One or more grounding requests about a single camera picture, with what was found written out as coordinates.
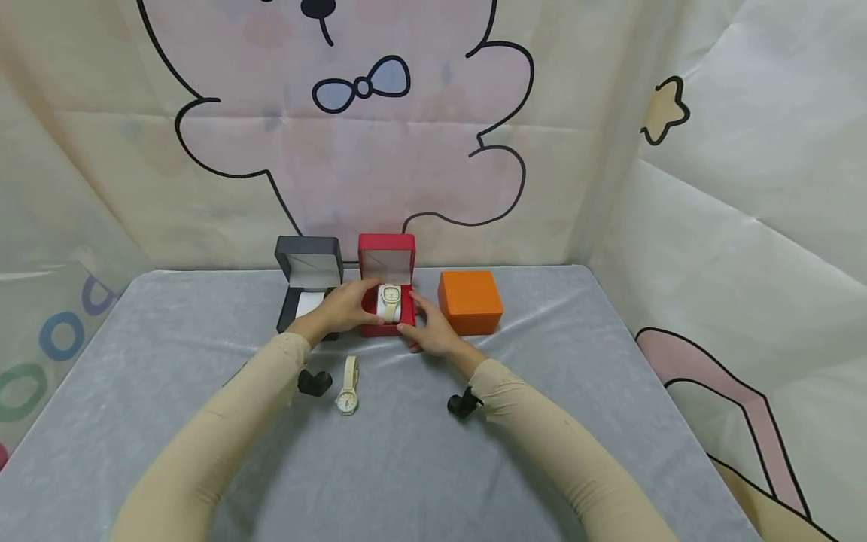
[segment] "beige sleeve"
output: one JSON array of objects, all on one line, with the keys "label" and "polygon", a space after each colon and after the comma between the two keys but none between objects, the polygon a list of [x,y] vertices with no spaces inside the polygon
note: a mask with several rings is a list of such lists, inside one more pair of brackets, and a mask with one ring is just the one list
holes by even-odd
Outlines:
[{"label": "beige sleeve", "polygon": [[642,489],[562,408],[499,362],[470,380],[487,420],[503,427],[557,485],[591,541],[677,540]]},{"label": "beige sleeve", "polygon": [[180,430],[114,522],[113,542],[207,540],[223,491],[297,389],[310,345],[274,337]]}]

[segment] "black watch box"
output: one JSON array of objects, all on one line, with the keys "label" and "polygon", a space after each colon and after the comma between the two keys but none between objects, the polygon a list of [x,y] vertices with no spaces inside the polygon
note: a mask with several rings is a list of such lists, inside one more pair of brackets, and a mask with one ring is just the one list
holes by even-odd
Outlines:
[{"label": "black watch box", "polygon": [[[274,258],[289,285],[277,332],[283,333],[295,321],[314,310],[337,286],[343,284],[343,259],[340,241],[335,237],[301,237],[281,235],[277,238]],[[323,340],[334,341],[337,333]]]}]

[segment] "hand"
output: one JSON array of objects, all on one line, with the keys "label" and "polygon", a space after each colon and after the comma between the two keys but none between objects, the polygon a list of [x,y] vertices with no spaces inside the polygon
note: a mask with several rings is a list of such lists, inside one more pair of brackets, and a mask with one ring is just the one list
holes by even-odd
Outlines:
[{"label": "hand", "polygon": [[315,346],[329,333],[349,331],[364,324],[383,324],[382,318],[362,309],[362,298],[381,278],[365,278],[341,284],[309,314],[297,318],[287,333],[296,333]]},{"label": "hand", "polygon": [[460,338],[445,315],[424,296],[414,291],[410,291],[409,296],[419,305],[427,320],[423,328],[404,323],[397,326],[397,330],[412,341],[409,350],[425,350],[435,356],[444,356],[464,378],[470,380],[487,356]]},{"label": "hand", "polygon": [[423,328],[416,328],[405,323],[397,326],[401,335],[411,341],[409,351],[421,352],[424,350],[435,356],[448,356],[457,343],[463,342],[462,339],[454,332],[445,315],[433,303],[414,291],[410,291],[409,296],[418,304],[427,320],[427,324]]}]

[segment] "watch face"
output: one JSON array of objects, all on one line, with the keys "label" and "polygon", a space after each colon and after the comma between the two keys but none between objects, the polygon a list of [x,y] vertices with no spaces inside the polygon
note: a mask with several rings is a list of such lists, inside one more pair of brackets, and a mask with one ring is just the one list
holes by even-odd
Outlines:
[{"label": "watch face", "polygon": [[344,414],[351,414],[358,408],[358,397],[351,391],[344,391],[337,396],[337,408]]},{"label": "watch face", "polygon": [[394,286],[382,289],[382,299],[388,303],[396,303],[401,300],[401,289]]}]

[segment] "printed circle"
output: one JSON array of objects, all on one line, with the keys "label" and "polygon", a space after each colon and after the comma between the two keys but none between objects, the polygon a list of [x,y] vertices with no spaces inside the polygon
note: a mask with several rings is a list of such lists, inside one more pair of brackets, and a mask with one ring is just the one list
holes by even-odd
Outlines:
[{"label": "printed circle", "polygon": [[361,99],[367,99],[373,94],[373,89],[370,87],[370,81],[366,77],[359,77],[355,80],[355,93]]},{"label": "printed circle", "polygon": [[[94,286],[97,284],[106,292],[106,296],[105,299],[99,303],[94,303]],[[88,279],[84,281],[84,287],[81,288],[81,306],[90,316],[98,317],[111,306],[113,301],[114,292],[109,290],[105,284],[96,280],[96,277],[90,275]]]},{"label": "printed circle", "polygon": [[36,381],[36,391],[30,398],[19,407],[7,407],[0,402],[0,421],[10,422],[21,420],[33,412],[39,401],[49,389],[49,380],[45,377],[45,371],[36,363],[21,363],[0,375],[0,392],[19,378],[30,378]]},{"label": "printed circle", "polygon": [[[72,328],[73,340],[72,344],[67,349],[59,349],[54,344],[54,339],[51,334],[57,329],[57,326],[67,324]],[[59,312],[45,321],[42,329],[39,331],[39,346],[45,355],[56,362],[65,362],[72,359],[72,356],[78,352],[78,349],[84,344],[84,326],[81,320],[73,312]]]}]

